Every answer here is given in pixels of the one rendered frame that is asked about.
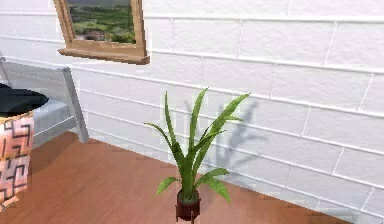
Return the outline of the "green house plant red pot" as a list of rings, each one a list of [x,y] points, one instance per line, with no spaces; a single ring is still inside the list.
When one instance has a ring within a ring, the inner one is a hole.
[[[227,169],[215,168],[202,175],[199,179],[196,179],[196,176],[213,140],[217,135],[224,132],[223,126],[227,121],[240,121],[240,118],[235,117],[233,113],[240,103],[250,96],[250,94],[247,93],[232,100],[221,114],[204,130],[199,141],[195,142],[198,117],[207,91],[208,88],[203,89],[194,103],[189,125],[188,151],[186,154],[183,153],[181,145],[175,136],[168,104],[168,92],[165,92],[164,96],[164,115],[168,134],[166,134],[161,127],[153,123],[146,123],[155,128],[163,136],[176,161],[180,175],[179,178],[171,176],[162,180],[157,187],[156,194],[161,194],[172,183],[180,182],[181,189],[176,194],[176,221],[182,219],[189,221],[191,224],[195,223],[195,219],[201,213],[201,197],[198,192],[198,187],[201,184],[206,184],[222,196],[228,204],[231,203],[227,187],[217,179],[217,176],[228,175],[229,171]]]

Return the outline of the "wooden framed window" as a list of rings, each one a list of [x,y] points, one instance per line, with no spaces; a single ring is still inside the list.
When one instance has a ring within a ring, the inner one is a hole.
[[[58,52],[146,65],[142,0],[53,0],[65,47]]]

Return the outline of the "black pillow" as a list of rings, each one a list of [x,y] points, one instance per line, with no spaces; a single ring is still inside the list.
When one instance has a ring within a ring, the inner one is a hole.
[[[49,101],[44,94],[28,90],[13,89],[0,83],[0,117],[12,117],[27,113]]]

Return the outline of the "grey bed frame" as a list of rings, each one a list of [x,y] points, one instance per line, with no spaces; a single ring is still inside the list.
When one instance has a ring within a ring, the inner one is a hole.
[[[45,95],[48,102],[34,110],[33,148],[76,129],[82,143],[89,134],[69,67],[11,62],[0,57],[0,81],[13,89],[28,89]]]

